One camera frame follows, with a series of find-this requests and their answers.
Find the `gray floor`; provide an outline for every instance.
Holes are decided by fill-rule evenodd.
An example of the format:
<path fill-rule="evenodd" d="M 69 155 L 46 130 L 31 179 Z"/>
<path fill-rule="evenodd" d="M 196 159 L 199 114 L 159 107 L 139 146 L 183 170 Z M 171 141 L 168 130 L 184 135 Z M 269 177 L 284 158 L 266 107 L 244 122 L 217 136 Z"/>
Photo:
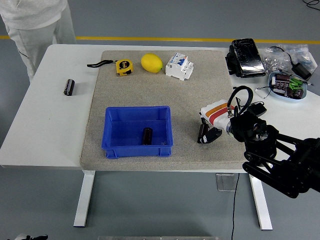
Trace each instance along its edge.
<path fill-rule="evenodd" d="M 300 0 L 69 0 L 77 36 L 319 40 L 320 12 Z M 7 35 L 0 21 L 0 35 Z M 228 47 L 229 42 L 84 41 L 79 44 Z M 14 42 L 0 40 L 0 146 L 29 86 Z M 269 47 L 270 44 L 257 44 Z M 309 50 L 320 63 L 320 47 Z M 231 238 L 233 193 L 214 173 L 97 172 L 85 228 L 73 227 L 83 173 L 0 168 L 0 239 L 98 236 Z M 273 225 L 261 231 L 250 181 L 240 175 L 234 239 L 319 239 L 320 194 L 297 199 L 263 185 Z"/>

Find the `table leg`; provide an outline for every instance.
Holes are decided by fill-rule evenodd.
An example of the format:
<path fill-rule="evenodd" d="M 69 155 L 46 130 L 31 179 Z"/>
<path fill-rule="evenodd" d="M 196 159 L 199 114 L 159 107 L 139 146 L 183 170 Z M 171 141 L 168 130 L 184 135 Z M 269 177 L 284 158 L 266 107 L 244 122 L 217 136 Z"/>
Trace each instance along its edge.
<path fill-rule="evenodd" d="M 271 219 L 265 198 L 262 182 L 249 174 L 256 211 L 259 218 L 261 230 L 272 230 Z"/>
<path fill-rule="evenodd" d="M 83 170 L 84 177 L 78 202 L 78 207 L 76 209 L 74 227 L 84 227 L 86 225 L 87 213 L 90 203 L 92 186 L 94 184 L 96 171 Z"/>

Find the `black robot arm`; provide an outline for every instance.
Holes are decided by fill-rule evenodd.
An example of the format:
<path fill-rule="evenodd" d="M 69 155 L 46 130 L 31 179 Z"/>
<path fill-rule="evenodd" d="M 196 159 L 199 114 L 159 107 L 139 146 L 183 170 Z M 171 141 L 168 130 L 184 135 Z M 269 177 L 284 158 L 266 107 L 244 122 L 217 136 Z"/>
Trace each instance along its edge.
<path fill-rule="evenodd" d="M 247 111 L 230 122 L 235 139 L 245 144 L 244 156 L 248 161 L 242 167 L 247 173 L 290 198 L 310 188 L 320 192 L 320 138 L 301 140 L 280 134 Z M 294 145 L 295 149 L 280 141 Z M 277 149 L 289 158 L 275 160 Z"/>

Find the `blue plastic bin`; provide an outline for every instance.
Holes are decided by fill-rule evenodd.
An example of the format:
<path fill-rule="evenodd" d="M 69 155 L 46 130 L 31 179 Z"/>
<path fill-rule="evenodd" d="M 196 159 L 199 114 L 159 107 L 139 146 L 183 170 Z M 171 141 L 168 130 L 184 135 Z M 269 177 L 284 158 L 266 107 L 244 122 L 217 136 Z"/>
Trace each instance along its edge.
<path fill-rule="evenodd" d="M 142 145 L 144 128 L 152 128 L 151 145 Z M 108 159 L 169 157 L 173 146 L 168 106 L 107 107 L 101 147 Z"/>

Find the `white shirt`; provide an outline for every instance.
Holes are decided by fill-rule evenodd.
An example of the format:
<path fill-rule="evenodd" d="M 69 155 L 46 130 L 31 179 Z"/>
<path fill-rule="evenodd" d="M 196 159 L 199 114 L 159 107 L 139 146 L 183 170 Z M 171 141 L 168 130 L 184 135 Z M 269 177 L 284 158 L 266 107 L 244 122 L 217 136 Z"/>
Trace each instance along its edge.
<path fill-rule="evenodd" d="M 0 0 L 0 15 L 11 28 L 39 29 L 58 21 L 67 3 L 67 0 Z"/>

